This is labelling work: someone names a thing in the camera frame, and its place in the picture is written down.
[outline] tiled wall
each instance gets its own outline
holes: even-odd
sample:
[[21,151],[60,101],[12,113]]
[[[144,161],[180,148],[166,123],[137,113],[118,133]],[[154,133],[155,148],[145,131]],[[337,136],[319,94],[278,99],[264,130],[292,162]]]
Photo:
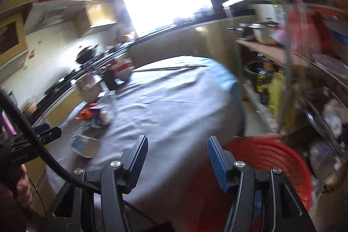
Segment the tiled wall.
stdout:
[[77,68],[75,62],[80,46],[99,44],[103,51],[112,44],[109,30],[78,38],[72,22],[65,22],[26,36],[29,54],[34,57],[1,84],[2,88],[13,91],[18,106],[25,106],[30,100],[39,102],[44,92],[65,74]]

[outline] range hood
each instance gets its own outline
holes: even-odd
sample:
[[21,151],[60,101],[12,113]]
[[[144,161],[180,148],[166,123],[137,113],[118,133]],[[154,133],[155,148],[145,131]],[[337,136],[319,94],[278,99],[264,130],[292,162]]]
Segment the range hood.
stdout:
[[48,26],[73,21],[85,6],[92,1],[112,2],[113,0],[36,0],[24,24],[26,35]]

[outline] wrinkled fabric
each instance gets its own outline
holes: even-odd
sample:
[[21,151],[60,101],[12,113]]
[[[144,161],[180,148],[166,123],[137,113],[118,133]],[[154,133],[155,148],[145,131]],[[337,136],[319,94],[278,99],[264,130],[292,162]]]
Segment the wrinkled fabric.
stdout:
[[[114,120],[99,138],[100,148],[93,159],[80,157],[70,147],[70,139],[80,125],[74,117],[84,103],[60,126],[61,138],[50,144],[53,157],[69,172],[75,168],[91,171],[118,160],[140,135],[146,135],[149,150],[138,184],[124,199],[159,222],[180,210],[190,178],[208,161],[208,137],[217,136],[226,145],[234,135],[242,135],[245,126],[240,83],[220,63],[183,56],[140,69],[181,65],[207,67],[133,73],[130,81],[117,90]],[[64,180],[50,168],[47,176],[58,193]],[[100,200],[95,199],[100,213]]]

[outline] metal screw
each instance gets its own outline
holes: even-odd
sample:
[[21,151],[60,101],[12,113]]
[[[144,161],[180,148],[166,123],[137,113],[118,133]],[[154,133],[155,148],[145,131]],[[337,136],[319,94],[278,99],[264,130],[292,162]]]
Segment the metal screw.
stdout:
[[245,162],[243,162],[243,161],[236,161],[234,163],[234,165],[239,167],[239,168],[243,168],[245,166]]
[[273,172],[279,175],[282,173],[282,170],[280,168],[273,168]]
[[118,160],[114,160],[111,162],[111,167],[119,167],[121,165],[121,162]]
[[81,175],[83,171],[84,171],[84,170],[83,170],[82,168],[76,168],[76,169],[74,170],[74,174],[75,174],[75,175]]

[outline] red plastic laundry basket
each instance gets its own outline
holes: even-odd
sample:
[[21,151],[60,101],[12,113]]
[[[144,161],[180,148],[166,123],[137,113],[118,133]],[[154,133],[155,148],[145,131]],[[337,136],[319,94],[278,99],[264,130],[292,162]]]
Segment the red plastic laundry basket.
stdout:
[[[245,138],[223,148],[254,169],[282,169],[309,210],[312,192],[310,171],[305,161],[282,144],[280,138],[278,135]],[[192,178],[182,197],[181,212],[188,231],[223,231],[232,200],[233,196],[225,194],[219,187],[211,164],[205,164]]]

